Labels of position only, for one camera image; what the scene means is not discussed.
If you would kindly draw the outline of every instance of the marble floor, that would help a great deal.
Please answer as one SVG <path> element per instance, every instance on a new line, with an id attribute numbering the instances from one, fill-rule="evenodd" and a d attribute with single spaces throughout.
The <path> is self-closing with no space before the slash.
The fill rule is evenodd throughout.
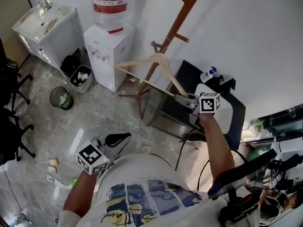
<path id="1" fill-rule="evenodd" d="M 60 164 L 58 172 L 52 176 L 68 185 L 77 178 L 81 167 L 75 161 L 75 149 L 82 142 L 92 139 L 107 130 L 131 132 L 132 139 L 122 155 L 139 153 L 144 147 L 150 153 L 166 159 L 173 167 L 176 164 L 181 142 L 179 139 L 147 127 L 147 120 L 160 101 L 161 94 L 152 90 L 148 97 L 146 117 L 142 121 L 138 116 L 134 100 L 119 98 L 118 93 L 134 93 L 136 86 L 125 82 L 118 93 L 113 93 L 94 82 L 88 92 L 76 92 L 68 79 L 38 58 L 29 57 L 20 70 L 22 77 L 28 73 L 34 77 L 21 88 L 31 100 L 31 104 L 17 96 L 17 115 L 20 126 L 33 124 L 35 129 L 23 136 L 23 143 L 36 158 L 32 159 L 25 151 L 19 150 L 20 162 L 10 161 L 3 166 L 21 208 L 37 227 L 56 226 L 54 217 L 58 216 L 69 190 L 55 187 L 47 182 L 47 163 L 56 158 Z M 49 96 L 57 86 L 64 86 L 74 99 L 69 111 L 55 108 L 50 104 Z M 178 167 L 191 189 L 196 189 L 198 175 L 208 160 L 207 147 L 202 143 L 201 150 L 186 146 Z M 209 169 L 201 180 L 201 190 L 207 190 L 211 184 Z M 16 202 L 0 167 L 0 215 L 13 225 L 20 208 Z"/>

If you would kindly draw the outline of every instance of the wooden coat rack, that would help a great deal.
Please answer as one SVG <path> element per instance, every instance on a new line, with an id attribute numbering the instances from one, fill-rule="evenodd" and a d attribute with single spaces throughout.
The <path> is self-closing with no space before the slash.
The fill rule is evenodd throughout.
<path id="1" fill-rule="evenodd" d="M 197 0 L 182 0 L 184 2 L 184 5 L 179 12 L 174 24 L 172 25 L 169 33 L 167 34 L 166 38 L 163 42 L 163 44 L 157 44 L 155 41 L 152 41 L 151 46 L 153 46 L 156 53 L 162 53 L 164 54 L 169 46 L 169 44 L 172 42 L 172 40 L 176 37 L 180 40 L 183 40 L 184 42 L 188 43 L 189 39 L 179 35 L 178 31 L 181 28 L 183 22 L 187 18 L 188 14 L 190 13 L 191 9 L 197 2 Z M 145 78 L 146 81 L 149 81 L 152 77 L 154 71 L 156 70 L 158 63 L 153 63 L 151 65 L 151 68 L 149 72 L 147 73 L 147 76 Z M 143 112 L 141 107 L 141 97 L 149 91 L 149 89 L 145 90 L 148 84 L 146 82 L 143 82 L 141 86 L 139 87 L 139 91 L 136 95 L 118 95 L 119 97 L 132 97 L 135 98 L 138 101 L 138 107 L 139 107 L 139 114 L 140 118 L 143 119 Z"/>

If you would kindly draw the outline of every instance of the white t-shirt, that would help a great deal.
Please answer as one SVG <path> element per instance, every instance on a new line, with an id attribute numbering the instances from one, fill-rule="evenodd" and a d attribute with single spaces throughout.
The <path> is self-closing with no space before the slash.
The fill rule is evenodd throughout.
<path id="1" fill-rule="evenodd" d="M 129 155 L 118 159 L 103 174 L 96 203 L 88 213 L 80 218 L 62 211 L 58 226 L 139 227 L 149 223 L 149 227 L 217 227 L 225 206 L 223 198 L 213 201 L 205 192 L 190 191 L 163 159 Z"/>

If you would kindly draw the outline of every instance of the black chair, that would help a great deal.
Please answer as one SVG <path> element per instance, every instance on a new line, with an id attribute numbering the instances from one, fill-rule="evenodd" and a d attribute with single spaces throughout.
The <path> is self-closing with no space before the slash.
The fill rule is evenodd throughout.
<path id="1" fill-rule="evenodd" d="M 27 79 L 33 80 L 32 75 L 27 75 L 20 82 L 18 82 L 19 68 L 16 62 L 11 61 L 6 57 L 2 41 L 0 39 L 0 97 L 1 105 L 5 106 L 9 103 L 11 95 L 13 94 L 12 101 L 12 113 L 15 114 L 14 106 L 16 95 L 19 94 L 23 97 L 27 104 L 30 104 L 30 100 L 27 99 L 22 93 L 20 93 L 19 88 L 25 83 Z"/>
<path id="2" fill-rule="evenodd" d="M 19 117 L 15 116 L 7 108 L 1 108 L 0 119 L 2 124 L 2 129 L 0 130 L 0 165 L 14 159 L 20 161 L 21 157 L 18 155 L 19 147 L 25 150 L 32 158 L 35 158 L 36 155 L 31 153 L 22 143 L 22 135 L 28 129 L 33 130 L 34 126 L 30 124 L 22 130 L 19 126 Z"/>

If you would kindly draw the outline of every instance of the chair leg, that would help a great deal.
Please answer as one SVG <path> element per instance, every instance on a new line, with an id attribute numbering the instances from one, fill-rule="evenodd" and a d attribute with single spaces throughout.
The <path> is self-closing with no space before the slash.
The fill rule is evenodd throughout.
<path id="1" fill-rule="evenodd" d="M 32 158 L 36 157 L 35 153 L 31 153 L 22 142 L 20 142 L 19 146 L 21 149 L 25 150 Z"/>
<path id="2" fill-rule="evenodd" d="M 32 124 L 29 124 L 27 127 L 25 127 L 21 132 L 21 136 L 24 135 L 28 129 L 34 130 L 34 126 Z"/>
<path id="3" fill-rule="evenodd" d="M 15 152 L 15 155 L 16 155 L 16 160 L 17 160 L 17 161 L 20 161 L 20 160 L 21 160 L 21 157 L 18 156 L 18 149 L 17 149 L 17 151 Z"/>
<path id="4" fill-rule="evenodd" d="M 24 77 L 20 82 L 18 82 L 18 85 L 17 85 L 17 88 L 19 89 L 27 79 L 30 79 L 32 80 L 33 79 L 33 76 L 28 74 L 26 77 Z"/>
<path id="5" fill-rule="evenodd" d="M 27 99 L 22 93 L 20 93 L 19 91 L 16 91 L 21 97 L 24 98 L 24 100 L 27 102 L 27 104 L 30 104 L 30 100 Z"/>
<path id="6" fill-rule="evenodd" d="M 12 102 L 12 106 L 11 106 L 11 112 L 12 112 L 13 114 L 16 113 L 16 111 L 14 111 L 16 95 L 17 95 L 17 92 L 14 91 L 14 92 L 13 92 L 13 102 Z"/>

